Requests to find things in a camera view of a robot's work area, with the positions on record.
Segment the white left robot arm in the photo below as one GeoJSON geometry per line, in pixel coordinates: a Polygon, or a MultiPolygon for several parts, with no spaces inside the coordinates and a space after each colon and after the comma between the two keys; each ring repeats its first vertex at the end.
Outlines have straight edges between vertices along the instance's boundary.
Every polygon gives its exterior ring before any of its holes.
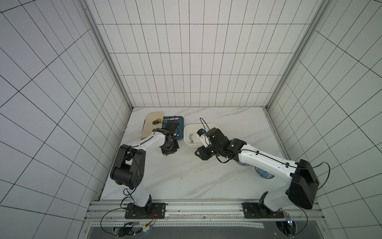
{"type": "Polygon", "coordinates": [[[127,196],[132,199],[129,206],[139,210],[150,211],[152,197],[141,185],[145,172],[146,157],[156,149],[163,155],[177,152],[179,149],[175,134],[176,129],[156,128],[153,132],[134,145],[123,144],[119,147],[110,178],[118,185],[124,186],[127,196]]]}

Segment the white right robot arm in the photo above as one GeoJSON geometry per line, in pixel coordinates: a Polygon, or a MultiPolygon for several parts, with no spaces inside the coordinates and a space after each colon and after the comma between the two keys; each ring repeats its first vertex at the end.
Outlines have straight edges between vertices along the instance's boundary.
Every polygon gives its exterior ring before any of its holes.
{"type": "Polygon", "coordinates": [[[277,211],[291,205],[311,210],[318,191],[319,182],[309,162],[281,159],[249,144],[228,143],[226,147],[219,145],[201,146],[195,151],[201,160],[212,157],[224,157],[228,160],[250,164],[264,170],[284,182],[284,186],[265,192],[259,203],[271,211],[277,211]]]}

